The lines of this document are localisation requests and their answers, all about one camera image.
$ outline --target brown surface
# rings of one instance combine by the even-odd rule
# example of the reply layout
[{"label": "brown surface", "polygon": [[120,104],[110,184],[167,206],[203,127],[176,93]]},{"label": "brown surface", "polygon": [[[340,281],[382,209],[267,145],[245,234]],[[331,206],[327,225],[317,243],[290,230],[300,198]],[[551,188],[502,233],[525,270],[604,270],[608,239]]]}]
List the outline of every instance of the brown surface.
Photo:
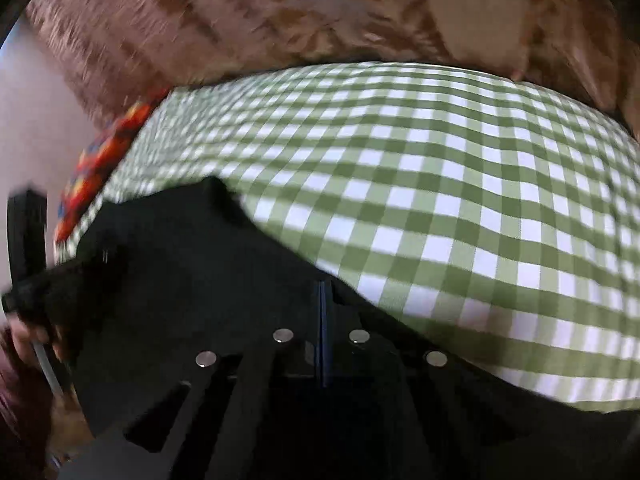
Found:
[{"label": "brown surface", "polygon": [[558,90],[640,136],[640,56],[609,0],[33,0],[94,120],[161,86],[340,60],[479,68]]}]

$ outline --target maroon fabric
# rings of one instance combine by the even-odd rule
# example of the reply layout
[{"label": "maroon fabric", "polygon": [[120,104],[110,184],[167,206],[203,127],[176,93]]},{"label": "maroon fabric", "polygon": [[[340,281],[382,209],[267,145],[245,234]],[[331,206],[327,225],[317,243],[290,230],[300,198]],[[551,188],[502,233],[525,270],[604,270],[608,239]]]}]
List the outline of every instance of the maroon fabric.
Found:
[{"label": "maroon fabric", "polygon": [[52,394],[42,373],[18,359],[0,331],[0,477],[41,480],[51,430]]}]

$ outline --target white wall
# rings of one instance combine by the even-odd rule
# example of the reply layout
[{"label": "white wall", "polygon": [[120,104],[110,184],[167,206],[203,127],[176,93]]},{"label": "white wall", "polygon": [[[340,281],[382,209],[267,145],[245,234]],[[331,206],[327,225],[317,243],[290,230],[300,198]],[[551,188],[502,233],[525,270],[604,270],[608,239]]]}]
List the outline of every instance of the white wall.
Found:
[{"label": "white wall", "polygon": [[10,283],[7,196],[30,182],[47,193],[50,259],[60,192],[96,134],[56,61],[29,25],[18,22],[0,49],[0,290]]}]

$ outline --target checkered cloth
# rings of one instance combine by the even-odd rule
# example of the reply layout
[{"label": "checkered cloth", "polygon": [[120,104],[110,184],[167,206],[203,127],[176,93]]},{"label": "checkered cloth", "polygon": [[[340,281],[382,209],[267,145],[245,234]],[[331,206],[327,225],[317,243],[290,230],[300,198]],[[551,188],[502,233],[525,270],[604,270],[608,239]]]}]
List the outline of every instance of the checkered cloth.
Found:
[{"label": "checkered cloth", "polygon": [[331,64],[175,90],[102,200],[216,174],[268,234],[431,340],[583,409],[640,407],[640,165],[615,121],[468,70]]}]

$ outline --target metal rivet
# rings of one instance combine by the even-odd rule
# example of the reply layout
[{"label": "metal rivet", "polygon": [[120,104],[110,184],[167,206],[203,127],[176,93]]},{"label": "metal rivet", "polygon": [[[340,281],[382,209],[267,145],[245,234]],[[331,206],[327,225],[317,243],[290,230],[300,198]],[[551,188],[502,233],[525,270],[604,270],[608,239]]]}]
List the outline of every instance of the metal rivet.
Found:
[{"label": "metal rivet", "polygon": [[288,328],[279,328],[273,333],[273,338],[278,343],[288,343],[293,339],[293,332]]},{"label": "metal rivet", "polygon": [[207,368],[215,364],[217,360],[218,360],[218,356],[215,355],[213,352],[209,352],[209,351],[200,352],[196,357],[196,364],[200,368]]},{"label": "metal rivet", "polygon": [[427,352],[424,355],[424,360],[427,361],[431,366],[435,366],[437,368],[442,368],[445,364],[447,364],[447,356],[442,352]]},{"label": "metal rivet", "polygon": [[369,335],[369,332],[367,332],[366,330],[357,329],[351,330],[351,332],[349,332],[349,339],[351,340],[351,342],[358,345],[366,343],[370,337],[371,336]]}]

